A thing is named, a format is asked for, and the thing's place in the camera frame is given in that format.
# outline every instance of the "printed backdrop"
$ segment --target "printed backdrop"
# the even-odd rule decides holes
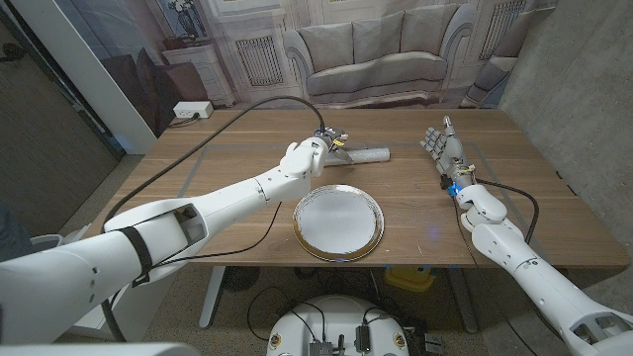
[[[545,0],[56,0],[154,133],[179,101],[494,107]],[[296,108],[287,102],[268,107]]]

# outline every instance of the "table leg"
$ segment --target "table leg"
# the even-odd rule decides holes
[[[475,311],[473,310],[464,272],[461,268],[449,268],[448,277],[451,280],[451,287],[453,287],[457,307],[462,316],[464,329],[469,333],[477,332],[477,319],[475,318]]]
[[[211,279],[209,280],[207,294],[205,295],[205,304],[202,306],[200,321],[198,321],[198,324],[202,328],[211,326],[216,303],[218,302],[218,295],[220,294],[220,288],[222,286],[222,279],[225,276],[225,268],[226,266],[214,266],[211,272]]]

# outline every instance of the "power strip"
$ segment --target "power strip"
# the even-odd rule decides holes
[[[211,102],[179,102],[174,107],[174,114],[178,119],[190,119],[196,113],[201,119],[207,119],[213,111]]]

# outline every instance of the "black strap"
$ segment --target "black strap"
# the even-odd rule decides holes
[[[119,231],[128,238],[135,248],[138,261],[140,262],[140,276],[132,281],[132,288],[139,284],[149,282],[149,271],[151,271],[153,265],[145,241],[140,237],[140,233],[138,233],[138,230],[133,226],[120,228]]]

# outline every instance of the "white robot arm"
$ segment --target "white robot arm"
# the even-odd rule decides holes
[[[442,188],[454,196],[461,222],[473,244],[507,271],[545,315],[574,355],[625,355],[633,347],[633,316],[594,302],[525,243],[521,231],[505,217],[507,210],[473,179],[461,142],[448,117],[445,133],[433,128],[421,144],[442,174]]]
[[[280,164],[216,192],[128,210],[105,233],[0,264],[0,342],[52,342],[122,287],[157,281],[197,254],[222,229],[266,207],[304,197],[327,154],[345,159],[344,132],[292,143]]]

